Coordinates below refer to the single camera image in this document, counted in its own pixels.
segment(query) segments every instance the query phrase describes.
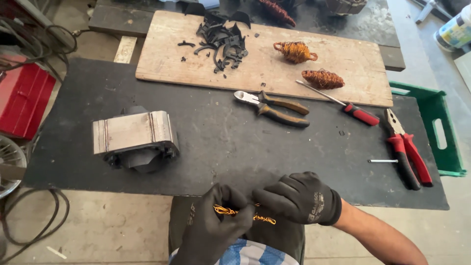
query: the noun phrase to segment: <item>red screwdriver handle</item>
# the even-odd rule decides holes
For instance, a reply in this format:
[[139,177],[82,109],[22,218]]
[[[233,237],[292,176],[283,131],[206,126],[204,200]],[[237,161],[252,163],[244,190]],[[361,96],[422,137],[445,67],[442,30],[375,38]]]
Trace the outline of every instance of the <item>red screwdriver handle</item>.
[[380,123],[380,119],[372,113],[367,112],[366,110],[359,108],[352,103],[348,103],[346,106],[343,107],[343,112],[347,113],[348,115],[370,125],[376,126]]
[[420,180],[422,181],[423,185],[425,187],[433,187],[432,178],[430,177],[429,170],[427,169],[425,162],[420,156],[419,151],[417,151],[417,147],[415,147],[414,143],[412,142],[413,137],[413,134],[403,134],[406,153],[411,157],[415,168],[417,168],[417,173],[419,174]]
[[404,146],[404,140],[400,134],[395,134],[394,136],[388,138],[388,142],[392,143],[394,146],[394,151],[396,153],[396,159],[398,160],[398,166],[401,173],[401,177],[409,188],[413,190],[420,190],[420,183],[415,177],[414,172],[412,171],[411,165],[406,155],[406,148]]

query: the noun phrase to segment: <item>blue and white fabric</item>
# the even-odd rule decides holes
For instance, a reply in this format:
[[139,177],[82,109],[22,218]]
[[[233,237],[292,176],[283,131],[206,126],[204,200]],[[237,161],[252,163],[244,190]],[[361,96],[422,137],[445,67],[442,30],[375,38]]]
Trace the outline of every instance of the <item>blue and white fabric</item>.
[[[169,258],[169,263],[176,249]],[[215,265],[299,265],[288,254],[264,244],[245,239],[237,239],[231,245]]]

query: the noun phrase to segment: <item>black workbench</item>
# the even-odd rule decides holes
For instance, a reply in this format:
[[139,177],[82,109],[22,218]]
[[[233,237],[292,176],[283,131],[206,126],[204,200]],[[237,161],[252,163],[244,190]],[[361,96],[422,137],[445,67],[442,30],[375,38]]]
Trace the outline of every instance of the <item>black workbench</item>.
[[[369,127],[338,104],[297,99],[310,109],[311,126],[296,129],[256,116],[233,91],[140,81],[135,70],[72,59],[26,170],[26,186],[197,196],[221,182],[250,194],[283,174],[313,171],[354,205],[449,209],[414,98],[394,96],[392,109],[415,135],[434,182],[419,191],[405,189],[396,165],[367,162],[392,157],[384,120]],[[151,174],[111,169],[93,155],[92,122],[136,105],[167,111],[178,132],[181,156]],[[379,116],[384,110],[365,109]]]
[[[220,7],[215,10],[222,14],[231,15],[240,10],[249,14],[256,24],[292,28],[274,20],[258,0],[219,2]],[[184,2],[158,0],[98,0],[89,27],[98,32],[145,38],[156,10],[182,12],[186,6]],[[300,0],[288,14],[296,22],[294,30],[374,42],[380,47],[386,70],[402,71],[406,67],[387,0],[369,0],[359,14],[346,17],[332,14],[325,0]]]

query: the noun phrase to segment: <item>black work glove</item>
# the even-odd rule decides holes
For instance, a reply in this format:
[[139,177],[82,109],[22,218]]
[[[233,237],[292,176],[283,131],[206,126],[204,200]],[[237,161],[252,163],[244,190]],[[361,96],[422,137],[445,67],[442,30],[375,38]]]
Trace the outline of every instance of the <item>black work glove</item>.
[[[214,204],[239,212],[220,215]],[[170,265],[213,265],[226,249],[252,227],[255,206],[238,190],[215,184],[191,206],[183,242]]]
[[255,202],[298,224],[333,225],[340,217],[340,195],[312,172],[284,175],[252,193]]

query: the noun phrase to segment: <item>copper coil winding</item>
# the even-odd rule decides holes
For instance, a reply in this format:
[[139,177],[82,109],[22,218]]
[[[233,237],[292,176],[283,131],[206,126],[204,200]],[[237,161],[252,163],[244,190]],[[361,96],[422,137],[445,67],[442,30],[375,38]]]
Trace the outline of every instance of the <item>copper coil winding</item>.
[[259,0],[260,3],[262,3],[265,8],[268,10],[268,12],[276,17],[277,19],[290,24],[291,26],[295,27],[296,22],[288,15],[286,10],[284,10],[281,6],[278,4],[270,1],[270,0]]
[[283,56],[295,63],[304,63],[305,61],[315,61],[317,60],[317,54],[314,52],[309,52],[309,48],[304,44],[304,42],[276,42],[273,43],[273,48],[280,51]]
[[336,73],[320,69],[319,71],[306,70],[301,72],[302,77],[318,89],[328,90],[340,88],[345,85],[343,79]]
[[[217,205],[217,204],[215,204],[213,207],[216,213],[223,214],[223,215],[235,215],[239,212],[239,211],[234,211],[231,208],[224,208],[221,205]],[[271,224],[276,224],[275,219],[272,219],[270,217],[263,217],[263,216],[258,215],[257,213],[255,213],[255,215],[253,216],[253,219],[264,221],[264,222],[269,222]]]

